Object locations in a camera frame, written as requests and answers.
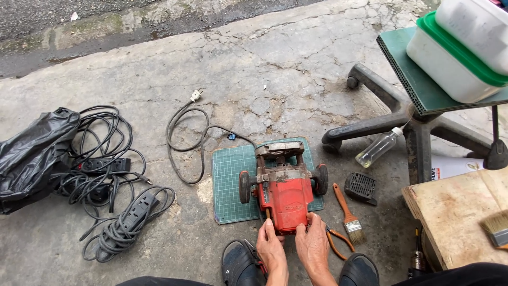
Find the hand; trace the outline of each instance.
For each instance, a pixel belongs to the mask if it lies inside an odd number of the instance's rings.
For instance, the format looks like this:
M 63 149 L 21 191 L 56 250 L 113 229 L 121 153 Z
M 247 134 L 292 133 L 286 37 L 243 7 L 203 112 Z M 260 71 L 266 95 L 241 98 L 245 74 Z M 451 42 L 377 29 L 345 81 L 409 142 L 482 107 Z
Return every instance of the hand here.
M 311 280 L 330 273 L 328 252 L 330 244 L 326 236 L 326 224 L 315 213 L 307 213 L 308 231 L 304 224 L 296 227 L 296 252 Z
M 285 257 L 284 236 L 276 236 L 271 219 L 266 219 L 259 229 L 256 249 L 258 256 L 268 270 L 266 285 L 288 285 L 288 262 Z

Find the cracked concrete floor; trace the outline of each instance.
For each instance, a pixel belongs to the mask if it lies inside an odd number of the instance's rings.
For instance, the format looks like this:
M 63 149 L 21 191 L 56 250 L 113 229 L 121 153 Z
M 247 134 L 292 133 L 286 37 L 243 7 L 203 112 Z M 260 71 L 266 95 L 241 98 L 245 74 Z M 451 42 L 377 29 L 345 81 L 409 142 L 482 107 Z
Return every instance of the cracked concrete floor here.
M 354 63 L 362 62 L 398 85 L 375 38 L 381 31 L 414 25 L 416 15 L 411 11 L 419 5 L 423 3 L 415 0 L 330 0 L 203 33 L 92 54 L 21 79 L 0 80 L 1 140 L 25 128 L 39 113 L 58 106 L 79 111 L 112 104 L 133 126 L 133 148 L 146 156 L 147 176 L 177 192 L 176 203 L 144 229 L 137 244 L 106 264 L 82 259 L 83 243 L 78 239 L 92 219 L 80 206 L 68 205 L 63 198 L 49 196 L 2 217 L 2 284 L 113 285 L 153 275 L 222 285 L 219 260 L 224 243 L 236 238 L 254 241 L 260 223 L 215 223 L 210 151 L 244 143 L 211 131 L 205 148 L 205 177 L 197 185 L 185 185 L 167 159 L 167 120 L 194 89 L 204 88 L 204 97 L 197 105 L 209 112 L 213 124 L 232 128 L 255 141 L 306 136 L 314 161 L 326 163 L 330 180 L 343 185 L 348 174 L 362 171 L 354 156 L 371 139 L 345 141 L 341 154 L 331 156 L 322 151 L 323 133 L 388 112 L 365 88 L 348 90 L 347 72 Z M 490 118 L 485 108 L 447 116 L 488 136 Z M 505 118 L 501 119 L 503 137 Z M 175 142 L 190 144 L 203 125 L 198 114 L 189 116 L 179 125 Z M 437 154 L 456 156 L 466 152 L 439 139 L 434 139 L 433 149 Z M 402 139 L 366 171 L 378 178 L 377 207 L 350 201 L 368 237 L 368 243 L 357 251 L 376 262 L 381 285 L 406 278 L 414 245 L 415 221 L 400 194 L 408 184 L 406 157 Z M 184 176 L 196 176 L 199 153 L 175 154 L 175 158 Z M 126 199 L 119 195 L 118 204 Z M 343 213 L 333 193 L 324 199 L 326 207 L 319 214 L 343 232 Z M 345 245 L 339 247 L 348 253 Z M 310 284 L 292 238 L 285 250 L 290 284 Z M 343 261 L 330 253 L 329 262 L 337 276 Z

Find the white plastic box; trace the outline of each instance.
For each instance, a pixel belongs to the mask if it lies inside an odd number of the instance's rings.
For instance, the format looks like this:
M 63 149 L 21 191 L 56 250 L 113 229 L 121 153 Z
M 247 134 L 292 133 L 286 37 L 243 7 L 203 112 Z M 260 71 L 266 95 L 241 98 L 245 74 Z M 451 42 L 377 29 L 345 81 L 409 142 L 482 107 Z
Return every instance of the white plastic box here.
M 454 100 L 475 103 L 508 85 L 508 77 L 490 70 L 440 28 L 435 12 L 418 19 L 417 25 L 407 55 Z
M 508 75 L 508 13 L 489 0 L 444 0 L 436 22 L 496 73 Z

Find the plastic bottle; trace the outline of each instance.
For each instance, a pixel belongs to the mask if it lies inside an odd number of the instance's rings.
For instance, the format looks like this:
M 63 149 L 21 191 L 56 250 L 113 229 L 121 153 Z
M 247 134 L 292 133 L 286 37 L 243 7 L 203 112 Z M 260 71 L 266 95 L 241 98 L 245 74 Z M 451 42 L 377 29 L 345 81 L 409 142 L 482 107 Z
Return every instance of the plastic bottle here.
M 397 137 L 403 134 L 402 129 L 395 127 L 392 131 L 381 134 L 372 144 L 356 155 L 356 161 L 364 168 L 368 168 L 382 154 L 391 149 L 397 143 Z

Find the person's left hand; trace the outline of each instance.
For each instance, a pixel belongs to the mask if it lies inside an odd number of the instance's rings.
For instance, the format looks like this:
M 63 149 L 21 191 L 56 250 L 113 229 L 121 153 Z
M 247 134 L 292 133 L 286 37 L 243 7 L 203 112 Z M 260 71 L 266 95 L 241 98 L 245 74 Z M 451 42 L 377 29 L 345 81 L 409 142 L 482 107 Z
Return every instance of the person's left hand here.
M 278 272 L 278 274 L 289 276 L 283 244 L 284 236 L 275 235 L 273 222 L 268 218 L 259 229 L 256 248 L 258 256 L 263 261 L 269 274 Z

